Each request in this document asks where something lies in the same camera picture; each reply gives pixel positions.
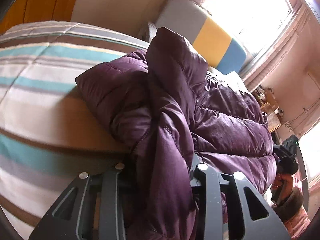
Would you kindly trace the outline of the right hand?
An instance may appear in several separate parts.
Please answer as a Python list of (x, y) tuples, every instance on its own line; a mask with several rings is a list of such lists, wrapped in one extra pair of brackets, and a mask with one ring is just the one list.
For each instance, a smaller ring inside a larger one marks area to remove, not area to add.
[(271, 185), (272, 202), (280, 205), (293, 191), (294, 178), (290, 174), (277, 174)]

